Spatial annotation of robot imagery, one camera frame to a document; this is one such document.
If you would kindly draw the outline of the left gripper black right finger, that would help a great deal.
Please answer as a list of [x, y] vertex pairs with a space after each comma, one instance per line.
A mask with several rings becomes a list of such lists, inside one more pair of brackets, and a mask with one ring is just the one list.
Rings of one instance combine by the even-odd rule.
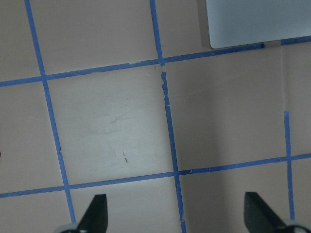
[[244, 195], [244, 224], [249, 233], [286, 233], [287, 226], [256, 192]]

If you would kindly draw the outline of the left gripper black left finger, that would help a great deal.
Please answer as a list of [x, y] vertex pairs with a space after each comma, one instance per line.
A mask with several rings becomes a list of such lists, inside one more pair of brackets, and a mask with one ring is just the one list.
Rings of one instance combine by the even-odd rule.
[[106, 233], [108, 227], [108, 209], [106, 194], [95, 195], [79, 222], [78, 233]]

